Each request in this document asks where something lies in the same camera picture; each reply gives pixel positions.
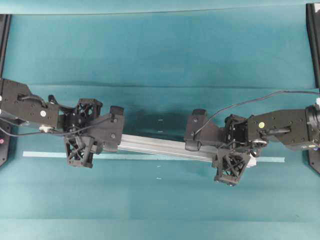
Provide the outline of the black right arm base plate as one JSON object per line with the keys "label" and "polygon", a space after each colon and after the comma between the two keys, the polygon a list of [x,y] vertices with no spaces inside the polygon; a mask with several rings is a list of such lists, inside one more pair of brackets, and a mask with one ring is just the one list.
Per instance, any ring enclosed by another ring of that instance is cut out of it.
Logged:
{"label": "black right arm base plate", "polygon": [[320,175],[320,149],[312,148],[307,151],[308,165],[312,170]]}

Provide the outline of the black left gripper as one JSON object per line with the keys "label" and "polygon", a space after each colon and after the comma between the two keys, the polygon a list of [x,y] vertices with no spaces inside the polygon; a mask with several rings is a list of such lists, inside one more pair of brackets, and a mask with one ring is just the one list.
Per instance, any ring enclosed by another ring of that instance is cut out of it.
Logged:
{"label": "black left gripper", "polygon": [[94,137],[84,129],[90,122],[100,116],[103,103],[94,98],[80,98],[75,107],[58,104],[62,115],[59,115],[59,137],[64,137],[66,162],[68,165],[80,168],[93,167],[92,147]]}

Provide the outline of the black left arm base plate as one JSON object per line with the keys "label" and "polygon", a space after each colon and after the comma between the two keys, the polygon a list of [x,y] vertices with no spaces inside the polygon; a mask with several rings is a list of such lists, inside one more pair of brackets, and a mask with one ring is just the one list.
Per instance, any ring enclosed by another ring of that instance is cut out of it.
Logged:
{"label": "black left arm base plate", "polygon": [[15,157],[16,138],[0,131],[0,168],[6,167]]}

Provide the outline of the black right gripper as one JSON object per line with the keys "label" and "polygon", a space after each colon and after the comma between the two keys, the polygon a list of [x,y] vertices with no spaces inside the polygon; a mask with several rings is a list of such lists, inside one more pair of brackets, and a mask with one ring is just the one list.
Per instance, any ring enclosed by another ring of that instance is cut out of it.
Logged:
{"label": "black right gripper", "polygon": [[212,167],[216,168],[214,181],[235,186],[239,183],[249,161],[248,154],[260,154],[260,145],[253,143],[260,139],[257,127],[248,127],[248,119],[231,114],[224,120],[221,148],[212,158]]}

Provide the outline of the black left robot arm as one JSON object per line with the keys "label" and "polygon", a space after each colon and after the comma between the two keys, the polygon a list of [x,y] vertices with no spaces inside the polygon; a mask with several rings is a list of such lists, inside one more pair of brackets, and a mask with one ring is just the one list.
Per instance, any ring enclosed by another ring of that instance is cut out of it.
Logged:
{"label": "black left robot arm", "polygon": [[100,116],[103,104],[81,98],[75,107],[61,105],[53,95],[45,101],[20,82],[1,78],[0,118],[16,126],[29,126],[39,133],[63,137],[67,164],[92,168],[97,141],[86,136],[89,123]]}

